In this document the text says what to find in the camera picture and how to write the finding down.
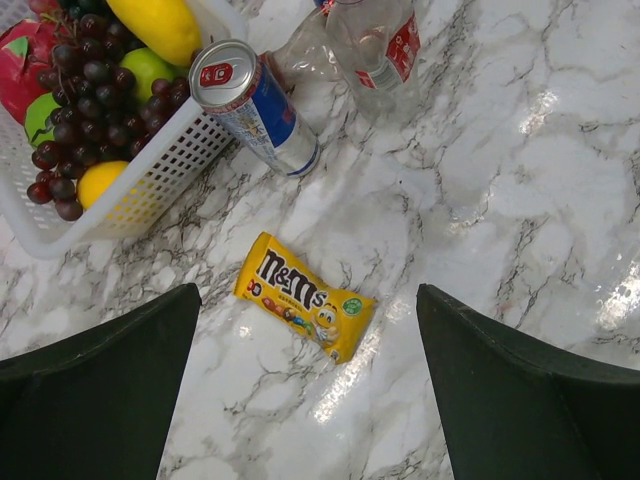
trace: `blue and silver can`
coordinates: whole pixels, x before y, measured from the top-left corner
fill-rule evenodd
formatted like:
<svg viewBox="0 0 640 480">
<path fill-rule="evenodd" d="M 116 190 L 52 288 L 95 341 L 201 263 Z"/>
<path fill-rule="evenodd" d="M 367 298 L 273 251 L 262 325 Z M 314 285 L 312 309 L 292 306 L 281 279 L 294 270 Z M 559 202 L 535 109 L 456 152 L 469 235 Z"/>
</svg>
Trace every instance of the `blue and silver can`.
<svg viewBox="0 0 640 480">
<path fill-rule="evenodd" d="M 205 48 L 189 83 L 204 111 L 276 172 L 299 177 L 318 163 L 317 136 L 246 43 L 222 40 Z"/>
</svg>

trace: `green fruit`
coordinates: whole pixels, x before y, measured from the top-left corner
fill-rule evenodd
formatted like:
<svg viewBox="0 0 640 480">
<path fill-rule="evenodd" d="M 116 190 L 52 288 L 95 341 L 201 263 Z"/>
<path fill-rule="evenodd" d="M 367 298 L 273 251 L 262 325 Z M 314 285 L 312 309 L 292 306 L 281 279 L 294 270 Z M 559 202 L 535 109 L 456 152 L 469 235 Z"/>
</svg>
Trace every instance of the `green fruit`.
<svg viewBox="0 0 640 480">
<path fill-rule="evenodd" d="M 24 117 L 24 131 L 32 147 L 37 147 L 45 140 L 53 140 L 53 125 L 49 120 L 51 111 L 59 105 L 53 100 L 51 93 L 36 98 Z"/>
<path fill-rule="evenodd" d="M 149 48 L 138 48 L 125 55 L 120 66 L 128 68 L 136 76 L 136 98 L 141 105 L 151 97 L 151 84 L 158 78 L 170 82 L 176 77 L 173 66 L 162 60 Z"/>
</svg>

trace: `grape bunch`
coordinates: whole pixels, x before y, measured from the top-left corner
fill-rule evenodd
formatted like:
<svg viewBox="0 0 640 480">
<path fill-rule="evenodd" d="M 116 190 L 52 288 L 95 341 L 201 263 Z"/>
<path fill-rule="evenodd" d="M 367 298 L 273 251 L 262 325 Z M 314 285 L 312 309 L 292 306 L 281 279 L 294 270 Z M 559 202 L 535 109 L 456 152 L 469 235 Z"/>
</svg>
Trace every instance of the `grape bunch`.
<svg viewBox="0 0 640 480">
<path fill-rule="evenodd" d="M 56 45 L 53 68 L 42 70 L 38 83 L 58 104 L 48 118 L 53 141 L 42 142 L 31 160 L 40 169 L 27 189 L 35 204 L 54 202 L 58 215 L 75 221 L 83 214 L 76 181 L 87 168 L 103 161 L 131 161 L 189 98 L 189 83 L 157 79 L 153 95 L 139 108 L 136 77 L 119 63 L 125 54 L 144 46 L 110 12 L 104 0 L 61 1 L 74 22 L 74 36 Z"/>
<path fill-rule="evenodd" d="M 173 82 L 166 78 L 158 78 L 151 85 L 151 97 L 140 109 L 140 117 L 144 121 L 147 134 L 131 144 L 129 154 L 135 157 L 158 133 L 171 116 L 189 98 L 189 81 L 177 77 Z"/>
<path fill-rule="evenodd" d="M 76 20 L 80 20 L 87 13 L 112 15 L 106 0 L 58 0 L 58 5 Z"/>
</svg>

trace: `candy package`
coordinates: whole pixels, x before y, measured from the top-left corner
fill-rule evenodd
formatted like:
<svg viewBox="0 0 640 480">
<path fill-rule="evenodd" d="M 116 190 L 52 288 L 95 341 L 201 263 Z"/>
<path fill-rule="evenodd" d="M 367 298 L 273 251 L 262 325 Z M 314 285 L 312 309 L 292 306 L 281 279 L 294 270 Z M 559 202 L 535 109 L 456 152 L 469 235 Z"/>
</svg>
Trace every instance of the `candy package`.
<svg viewBox="0 0 640 480">
<path fill-rule="evenodd" d="M 376 304 L 357 293 L 331 288 L 265 232 L 240 270 L 234 295 L 251 300 L 311 338 L 336 363 L 351 360 Z"/>
</svg>

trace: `table surface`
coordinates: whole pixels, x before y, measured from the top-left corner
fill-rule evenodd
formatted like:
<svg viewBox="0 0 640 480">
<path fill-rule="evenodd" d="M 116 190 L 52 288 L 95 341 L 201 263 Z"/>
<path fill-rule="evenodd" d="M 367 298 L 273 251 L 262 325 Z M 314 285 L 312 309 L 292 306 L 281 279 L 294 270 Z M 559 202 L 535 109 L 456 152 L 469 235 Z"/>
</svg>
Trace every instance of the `table surface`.
<svg viewBox="0 0 640 480">
<path fill-rule="evenodd" d="M 311 4 L 236 7 L 264 50 Z M 159 472 L 171 480 L 452 478 L 420 283 L 638 368 L 640 2 L 429 4 L 424 104 L 401 132 L 370 129 L 344 83 L 302 85 L 294 101 L 324 153 L 301 180 L 228 154 L 146 237 L 57 261 L 30 259 L 0 219 L 0 358 L 195 282 L 203 307 Z M 379 300 L 353 361 L 333 365 L 230 295 L 263 230 Z"/>
</svg>

